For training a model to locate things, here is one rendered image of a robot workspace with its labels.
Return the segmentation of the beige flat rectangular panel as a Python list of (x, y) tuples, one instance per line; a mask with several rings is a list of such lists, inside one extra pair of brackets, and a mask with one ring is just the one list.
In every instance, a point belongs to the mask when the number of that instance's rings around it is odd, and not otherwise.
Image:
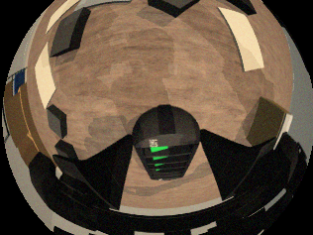
[(44, 108), (48, 108), (49, 101), (52, 100), (52, 95), (56, 90), (56, 82), (52, 76), (52, 66), (50, 65), (49, 42), (45, 44), (41, 52), (39, 60), (36, 64), (37, 84), (39, 85), (40, 97), (44, 102)]

